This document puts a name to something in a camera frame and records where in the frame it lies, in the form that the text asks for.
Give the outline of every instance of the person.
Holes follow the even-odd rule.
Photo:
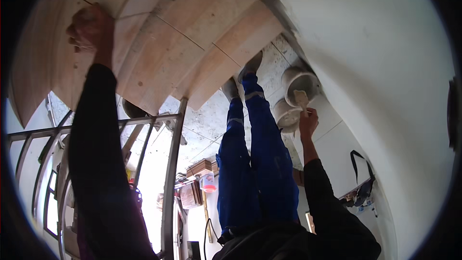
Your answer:
[[[74,15],[67,33],[77,52],[95,52],[69,143],[69,174],[86,243],[95,259],[157,259],[124,171],[114,97],[117,80],[111,70],[114,21],[94,4]],[[236,83],[230,79],[222,87],[230,102],[217,154],[219,242],[224,246],[213,259],[377,259],[381,248],[372,233],[333,194],[311,140],[318,116],[310,108],[308,117],[300,117],[300,134],[316,234],[300,225],[292,161],[257,84],[261,58],[259,53],[249,61],[238,78],[252,126],[251,155]],[[89,176],[89,169],[98,177]]]

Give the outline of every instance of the black sleeve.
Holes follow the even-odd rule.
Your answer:
[[[334,196],[319,159],[303,169],[309,213],[313,217],[320,259],[377,259],[381,247],[373,234]]]
[[[75,201],[96,259],[157,259],[125,174],[116,85],[109,68],[90,67],[69,142]]]

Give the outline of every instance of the fist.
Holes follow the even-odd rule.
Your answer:
[[[314,108],[307,107],[308,113],[300,113],[300,138],[302,141],[311,140],[311,136],[315,132],[317,125],[319,124],[317,112]]]
[[[114,19],[98,3],[79,10],[72,17],[72,24],[66,29],[69,43],[74,51],[96,52],[102,38],[114,33]]]

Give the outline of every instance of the bag strap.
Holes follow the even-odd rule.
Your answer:
[[[356,152],[355,150],[352,150],[350,153],[351,163],[353,164],[354,173],[356,174],[356,184],[357,184],[358,183],[358,167],[356,166],[356,160],[354,159],[355,155],[362,159],[364,159],[364,157],[360,153]],[[366,163],[367,163],[367,170],[369,170],[369,177],[375,180],[375,176],[374,176],[374,173],[372,172],[371,165],[369,164],[367,160],[366,160]]]

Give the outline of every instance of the shoe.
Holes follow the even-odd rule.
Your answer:
[[[225,94],[228,101],[231,103],[231,100],[234,98],[239,98],[239,90],[237,89],[236,82],[234,78],[230,78],[221,86],[221,91]]]
[[[246,74],[248,73],[257,73],[258,68],[260,67],[260,64],[262,63],[262,58],[263,58],[263,51],[260,51],[255,55],[249,62],[247,62],[244,66],[244,68],[241,70],[239,73],[239,76],[237,77],[237,81],[242,84],[242,79],[245,77]]]

